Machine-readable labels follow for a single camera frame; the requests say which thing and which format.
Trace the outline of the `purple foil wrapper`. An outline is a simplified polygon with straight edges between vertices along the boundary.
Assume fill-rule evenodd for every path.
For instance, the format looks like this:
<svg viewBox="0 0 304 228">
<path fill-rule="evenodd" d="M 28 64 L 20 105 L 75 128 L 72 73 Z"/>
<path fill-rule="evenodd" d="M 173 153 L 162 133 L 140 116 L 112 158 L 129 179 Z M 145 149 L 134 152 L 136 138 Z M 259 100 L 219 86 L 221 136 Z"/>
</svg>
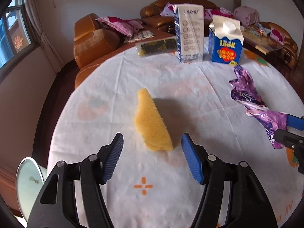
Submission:
<svg viewBox="0 0 304 228">
<path fill-rule="evenodd" d="M 266 130 L 267 137 L 275 149 L 284 147 L 274 139 L 276 130 L 287 130 L 287 114 L 271 111 L 257 92 L 251 74 L 243 67 L 234 67 L 236 79 L 229 83 L 232 86 L 231 98 L 245 107 L 248 116 L 254 117 Z"/>
</svg>

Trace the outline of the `yellow sponge piece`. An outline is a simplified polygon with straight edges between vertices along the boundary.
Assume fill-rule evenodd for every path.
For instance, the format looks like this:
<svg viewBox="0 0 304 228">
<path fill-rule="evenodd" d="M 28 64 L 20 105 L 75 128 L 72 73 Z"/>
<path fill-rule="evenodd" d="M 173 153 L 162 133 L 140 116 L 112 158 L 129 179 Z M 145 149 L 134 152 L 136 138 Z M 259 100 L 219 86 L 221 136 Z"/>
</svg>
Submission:
<svg viewBox="0 0 304 228">
<path fill-rule="evenodd" d="M 138 91 L 138 106 L 134 123 L 146 148 L 150 151 L 172 151 L 174 149 L 166 125 L 146 88 Z"/>
</svg>

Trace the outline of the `white orange printed tablecloth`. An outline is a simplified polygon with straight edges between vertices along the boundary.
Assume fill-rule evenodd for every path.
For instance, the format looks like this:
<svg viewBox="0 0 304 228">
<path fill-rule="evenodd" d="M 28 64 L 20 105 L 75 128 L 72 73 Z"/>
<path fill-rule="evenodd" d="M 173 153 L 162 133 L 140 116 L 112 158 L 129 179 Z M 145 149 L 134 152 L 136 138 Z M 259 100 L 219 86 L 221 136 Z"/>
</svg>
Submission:
<svg viewBox="0 0 304 228">
<path fill-rule="evenodd" d="M 48 170 L 63 160 L 80 162 L 109 144 L 124 147 L 102 193 L 115 227 L 189 227 L 203 186 L 191 175 L 181 148 L 188 133 L 222 161 L 246 161 L 283 225 L 300 202 L 303 175 L 285 149 L 275 149 L 264 127 L 230 96 L 233 67 L 182 64 L 174 54 L 140 58 L 130 48 L 108 59 L 75 89 L 55 127 Z M 137 93 L 146 88 L 164 120 L 173 151 L 148 150 L 134 125 Z"/>
</svg>

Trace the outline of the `wooden coffee table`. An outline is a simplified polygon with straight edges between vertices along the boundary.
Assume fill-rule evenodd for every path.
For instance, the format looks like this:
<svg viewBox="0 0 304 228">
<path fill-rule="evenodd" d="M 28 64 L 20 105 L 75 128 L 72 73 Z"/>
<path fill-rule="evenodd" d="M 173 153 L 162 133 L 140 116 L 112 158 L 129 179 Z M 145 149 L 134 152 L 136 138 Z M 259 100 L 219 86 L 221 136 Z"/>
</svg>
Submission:
<svg viewBox="0 0 304 228">
<path fill-rule="evenodd" d="M 241 31 L 245 49 L 271 62 L 283 58 L 283 47 L 269 36 L 265 36 L 256 27 L 247 26 L 242 28 Z"/>
</svg>

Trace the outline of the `blue Look milk carton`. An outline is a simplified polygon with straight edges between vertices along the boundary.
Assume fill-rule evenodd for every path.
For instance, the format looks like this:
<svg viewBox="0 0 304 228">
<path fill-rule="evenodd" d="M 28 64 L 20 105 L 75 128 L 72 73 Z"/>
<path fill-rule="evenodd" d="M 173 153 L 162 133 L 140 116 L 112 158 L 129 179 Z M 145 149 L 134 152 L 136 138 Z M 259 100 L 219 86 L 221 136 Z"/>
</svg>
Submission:
<svg viewBox="0 0 304 228">
<path fill-rule="evenodd" d="M 212 62 L 236 66 L 239 64 L 244 37 L 240 21 L 214 15 L 209 24 L 208 52 Z"/>
</svg>

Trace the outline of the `pink covered chair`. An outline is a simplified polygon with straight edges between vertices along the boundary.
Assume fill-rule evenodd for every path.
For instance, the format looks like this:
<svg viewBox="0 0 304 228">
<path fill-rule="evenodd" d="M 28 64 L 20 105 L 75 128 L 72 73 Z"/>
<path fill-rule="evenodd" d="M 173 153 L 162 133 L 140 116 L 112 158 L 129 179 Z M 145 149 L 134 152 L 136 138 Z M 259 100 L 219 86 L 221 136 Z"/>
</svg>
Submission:
<svg viewBox="0 0 304 228">
<path fill-rule="evenodd" d="M 234 18 L 239 20 L 242 26 L 257 24 L 260 22 L 259 13 L 256 9 L 240 6 L 233 11 Z"/>
</svg>

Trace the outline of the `pink floral cushion right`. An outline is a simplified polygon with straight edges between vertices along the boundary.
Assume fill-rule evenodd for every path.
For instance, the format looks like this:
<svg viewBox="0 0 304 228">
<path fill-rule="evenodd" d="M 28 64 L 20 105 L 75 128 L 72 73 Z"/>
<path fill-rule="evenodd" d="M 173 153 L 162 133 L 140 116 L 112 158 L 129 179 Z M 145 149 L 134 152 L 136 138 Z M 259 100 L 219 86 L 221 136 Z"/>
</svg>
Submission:
<svg viewBox="0 0 304 228">
<path fill-rule="evenodd" d="M 224 7 L 215 8 L 215 9 L 204 9 L 204 19 L 205 20 L 213 20 L 214 15 L 220 15 L 223 17 L 234 18 L 233 12 L 227 10 Z"/>
</svg>

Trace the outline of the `pink floral cushion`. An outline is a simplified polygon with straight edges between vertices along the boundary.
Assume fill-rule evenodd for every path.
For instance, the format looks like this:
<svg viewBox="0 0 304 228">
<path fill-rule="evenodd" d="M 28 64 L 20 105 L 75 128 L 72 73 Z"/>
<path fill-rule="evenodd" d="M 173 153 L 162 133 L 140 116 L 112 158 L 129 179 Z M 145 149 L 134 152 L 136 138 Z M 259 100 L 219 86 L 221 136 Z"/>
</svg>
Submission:
<svg viewBox="0 0 304 228">
<path fill-rule="evenodd" d="M 233 12 L 227 10 L 224 7 L 215 8 L 215 9 L 204 9 L 204 19 L 205 20 L 213 20 L 214 15 L 220 15 L 223 17 L 234 18 Z"/>
<path fill-rule="evenodd" d="M 175 5 L 171 4 L 170 2 L 167 2 L 160 15 L 162 17 L 174 17 L 175 16 L 174 9 L 175 9 Z"/>
</svg>

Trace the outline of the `dark seaweed snack pack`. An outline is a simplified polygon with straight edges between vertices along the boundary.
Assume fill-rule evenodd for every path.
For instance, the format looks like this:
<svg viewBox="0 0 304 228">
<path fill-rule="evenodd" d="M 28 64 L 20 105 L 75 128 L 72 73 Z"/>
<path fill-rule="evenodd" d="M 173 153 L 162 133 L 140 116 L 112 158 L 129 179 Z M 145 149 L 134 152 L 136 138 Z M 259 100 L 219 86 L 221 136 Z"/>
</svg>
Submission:
<svg viewBox="0 0 304 228">
<path fill-rule="evenodd" d="M 139 57 L 147 57 L 159 55 L 162 53 L 174 52 L 177 49 L 175 37 L 162 40 L 153 40 L 136 45 L 137 54 Z"/>
</svg>

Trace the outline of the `pink floral cushion left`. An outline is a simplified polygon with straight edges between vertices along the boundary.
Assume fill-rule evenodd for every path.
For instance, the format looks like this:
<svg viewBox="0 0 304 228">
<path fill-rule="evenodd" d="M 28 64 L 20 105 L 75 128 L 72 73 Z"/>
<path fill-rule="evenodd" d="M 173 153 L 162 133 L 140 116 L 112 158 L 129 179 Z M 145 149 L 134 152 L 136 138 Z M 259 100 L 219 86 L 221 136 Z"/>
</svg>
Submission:
<svg viewBox="0 0 304 228">
<path fill-rule="evenodd" d="M 175 16 L 174 9 L 175 9 L 175 5 L 171 4 L 170 2 L 167 2 L 160 15 L 162 17 L 174 17 Z"/>
</svg>

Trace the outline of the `brown leather chaise sofa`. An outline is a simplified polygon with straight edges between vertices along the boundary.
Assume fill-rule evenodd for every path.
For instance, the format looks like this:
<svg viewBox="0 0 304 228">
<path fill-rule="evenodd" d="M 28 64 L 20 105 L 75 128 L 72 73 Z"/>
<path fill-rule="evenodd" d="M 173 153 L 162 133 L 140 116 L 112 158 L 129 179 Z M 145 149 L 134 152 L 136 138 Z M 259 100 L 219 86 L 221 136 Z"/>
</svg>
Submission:
<svg viewBox="0 0 304 228">
<path fill-rule="evenodd" d="M 94 13 L 79 19 L 74 25 L 74 59 L 79 67 L 75 88 L 107 59 L 136 45 L 125 43 L 117 31 L 104 28 Z"/>
</svg>

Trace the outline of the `checkered cloth on sofa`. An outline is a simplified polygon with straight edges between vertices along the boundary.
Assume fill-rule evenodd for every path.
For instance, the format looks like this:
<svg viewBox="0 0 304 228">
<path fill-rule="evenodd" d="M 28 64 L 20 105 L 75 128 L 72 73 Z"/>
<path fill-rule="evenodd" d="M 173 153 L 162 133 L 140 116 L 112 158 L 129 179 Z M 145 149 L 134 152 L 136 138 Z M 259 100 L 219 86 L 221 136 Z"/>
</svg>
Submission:
<svg viewBox="0 0 304 228">
<path fill-rule="evenodd" d="M 155 37 L 155 34 L 151 30 L 145 30 L 135 33 L 131 38 L 126 37 L 124 43 L 134 43 L 146 39 Z"/>
</svg>

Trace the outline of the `brown leather back sofa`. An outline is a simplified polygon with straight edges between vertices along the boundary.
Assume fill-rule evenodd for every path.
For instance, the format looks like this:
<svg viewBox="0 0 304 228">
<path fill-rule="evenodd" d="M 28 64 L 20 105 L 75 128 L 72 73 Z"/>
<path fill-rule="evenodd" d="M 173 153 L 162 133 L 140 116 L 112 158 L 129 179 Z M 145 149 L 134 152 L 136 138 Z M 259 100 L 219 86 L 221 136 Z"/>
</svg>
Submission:
<svg viewBox="0 0 304 228">
<path fill-rule="evenodd" d="M 205 36 L 209 35 L 209 24 L 214 15 L 234 18 L 231 11 L 223 7 L 219 8 L 207 0 L 157 0 L 141 9 L 141 21 L 148 27 L 173 34 L 175 29 L 173 5 L 175 4 L 196 4 L 204 7 Z"/>
</svg>

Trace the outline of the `pink floral pillow chaise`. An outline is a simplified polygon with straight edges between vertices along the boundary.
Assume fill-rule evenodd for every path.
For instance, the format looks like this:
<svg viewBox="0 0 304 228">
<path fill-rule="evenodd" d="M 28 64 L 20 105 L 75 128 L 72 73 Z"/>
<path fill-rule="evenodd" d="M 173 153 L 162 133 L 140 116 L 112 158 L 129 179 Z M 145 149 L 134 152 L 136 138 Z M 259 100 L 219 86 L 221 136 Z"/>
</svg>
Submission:
<svg viewBox="0 0 304 228">
<path fill-rule="evenodd" d="M 118 17 L 99 17 L 96 21 L 115 29 L 129 38 L 144 28 L 142 23 L 137 20 L 123 20 Z"/>
</svg>

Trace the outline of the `window with brown frame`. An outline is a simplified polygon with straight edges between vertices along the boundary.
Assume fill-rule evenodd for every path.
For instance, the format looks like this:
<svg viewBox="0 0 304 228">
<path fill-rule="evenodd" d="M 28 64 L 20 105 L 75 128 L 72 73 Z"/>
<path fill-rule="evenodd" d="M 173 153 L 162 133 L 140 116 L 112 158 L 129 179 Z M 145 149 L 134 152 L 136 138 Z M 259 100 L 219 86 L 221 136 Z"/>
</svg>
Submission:
<svg viewBox="0 0 304 228">
<path fill-rule="evenodd" d="M 12 0 L 1 16 L 1 81 L 39 45 L 24 0 Z"/>
</svg>

